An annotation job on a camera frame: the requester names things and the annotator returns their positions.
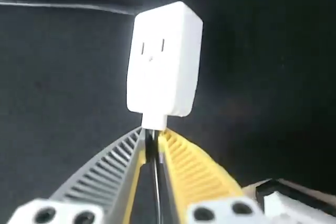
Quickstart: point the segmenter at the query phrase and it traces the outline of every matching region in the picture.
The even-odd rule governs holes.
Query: gray ribbed pad
[[[114,141],[74,173],[50,199],[99,205],[109,223],[122,223],[139,153],[145,148],[140,134],[144,131],[139,127]]]

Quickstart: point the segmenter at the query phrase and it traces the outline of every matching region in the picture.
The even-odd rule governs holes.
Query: dark fabric backdrop
[[[169,127],[243,186],[283,177],[336,193],[335,0],[182,1],[204,20],[200,78],[191,115]],[[0,7],[2,223],[140,124],[125,102],[132,27],[131,16]],[[143,170],[134,223],[154,223]]]

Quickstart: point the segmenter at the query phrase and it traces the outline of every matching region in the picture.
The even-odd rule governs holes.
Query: white power adapter
[[[167,116],[187,116],[198,80],[202,20],[183,2],[138,14],[127,74],[127,107],[142,127],[164,130]]]

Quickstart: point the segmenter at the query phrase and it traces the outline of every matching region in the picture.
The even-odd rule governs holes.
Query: white plastic part
[[[99,206],[90,204],[73,204],[67,202],[58,202],[45,199],[34,199],[16,209],[7,224],[36,224],[39,222],[36,218],[40,211],[53,209],[55,214],[50,217],[45,214],[41,220],[48,224],[73,224],[77,223],[75,219],[80,214],[91,213],[94,215],[91,224],[103,224],[103,210]]]
[[[264,197],[265,215],[272,223],[335,224],[336,218],[279,192]]]
[[[202,20],[183,2],[138,14],[127,74],[127,107],[142,127],[164,130],[167,115],[187,116],[198,80]]]
[[[250,212],[236,213],[234,206],[247,207]],[[210,210],[213,219],[205,220],[206,213],[200,215],[203,220],[197,217],[197,210]],[[187,210],[187,224],[267,224],[269,221],[260,210],[255,201],[248,197],[222,198],[209,201],[201,201],[189,206]]]

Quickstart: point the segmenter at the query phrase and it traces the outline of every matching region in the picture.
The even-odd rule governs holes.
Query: ribbed gripper pad
[[[115,204],[125,208],[138,155],[144,149],[140,131],[137,128],[129,132],[94,156],[51,199],[99,205],[105,213]]]
[[[182,136],[166,130],[159,136],[159,145],[165,156],[180,223],[185,223],[190,204],[243,195],[240,186],[227,171]]]

